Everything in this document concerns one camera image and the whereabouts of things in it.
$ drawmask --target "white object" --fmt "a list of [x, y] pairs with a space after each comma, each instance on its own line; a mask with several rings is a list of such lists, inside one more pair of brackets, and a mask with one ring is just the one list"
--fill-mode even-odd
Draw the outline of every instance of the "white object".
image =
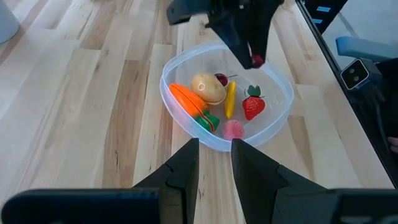
[[[171, 83], [190, 86], [193, 76], [198, 72], [210, 74], [223, 73], [226, 76], [238, 75], [228, 81], [236, 82], [235, 108], [231, 119], [244, 125], [243, 140], [252, 146], [264, 144], [285, 124], [293, 103], [292, 85], [270, 62], [260, 69], [245, 70], [222, 42], [209, 42], [186, 50], [172, 60], [163, 69], [160, 80], [160, 93], [163, 102], [173, 119], [191, 136], [199, 138], [200, 142], [217, 151], [229, 152], [231, 141], [223, 138], [223, 126], [227, 122], [224, 103], [210, 106], [210, 113], [220, 119], [220, 125], [215, 133], [208, 132], [200, 126], [177, 102], [169, 90]], [[246, 99], [245, 89], [249, 85], [258, 85], [261, 95], [265, 96], [265, 110], [251, 121], [244, 117], [242, 102]]]
[[0, 0], [0, 44], [14, 36], [18, 28], [18, 20], [7, 7], [6, 3]]

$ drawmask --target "light wood surface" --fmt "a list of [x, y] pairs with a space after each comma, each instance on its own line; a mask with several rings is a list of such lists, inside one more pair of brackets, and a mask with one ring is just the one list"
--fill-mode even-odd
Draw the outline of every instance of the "light wood surface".
[[[206, 16], [170, 27], [170, 0], [5, 0], [21, 23], [0, 45], [0, 204], [41, 187], [129, 188], [190, 136], [159, 93], [174, 55], [217, 39]], [[293, 0], [267, 57], [292, 82], [284, 128], [258, 147], [325, 187], [391, 188]], [[230, 154], [200, 149], [195, 223], [244, 223]]]

